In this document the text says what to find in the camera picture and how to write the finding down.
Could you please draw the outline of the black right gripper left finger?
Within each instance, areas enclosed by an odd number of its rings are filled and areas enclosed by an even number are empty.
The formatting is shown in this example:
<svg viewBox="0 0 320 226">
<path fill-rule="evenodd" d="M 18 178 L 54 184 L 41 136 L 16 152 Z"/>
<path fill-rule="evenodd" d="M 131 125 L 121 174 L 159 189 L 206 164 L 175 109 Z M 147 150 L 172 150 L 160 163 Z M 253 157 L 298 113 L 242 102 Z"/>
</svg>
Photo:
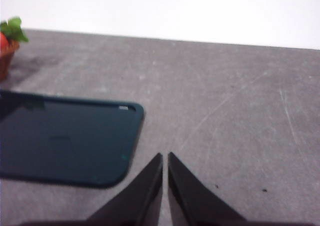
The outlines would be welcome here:
<svg viewBox="0 0 320 226">
<path fill-rule="evenodd" d="M 163 195 L 163 156 L 157 153 L 134 180 L 93 213 L 90 226 L 157 226 Z"/>
</svg>

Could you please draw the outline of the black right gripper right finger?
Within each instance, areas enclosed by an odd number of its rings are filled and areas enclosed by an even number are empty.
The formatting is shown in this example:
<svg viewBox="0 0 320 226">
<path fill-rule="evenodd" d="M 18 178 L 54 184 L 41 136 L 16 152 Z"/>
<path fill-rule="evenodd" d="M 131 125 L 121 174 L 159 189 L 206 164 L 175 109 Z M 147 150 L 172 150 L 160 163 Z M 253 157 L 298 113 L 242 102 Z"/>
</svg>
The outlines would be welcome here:
<svg viewBox="0 0 320 226">
<path fill-rule="evenodd" d="M 248 221 L 221 200 L 173 153 L 168 154 L 168 196 L 175 226 L 235 226 Z"/>
</svg>

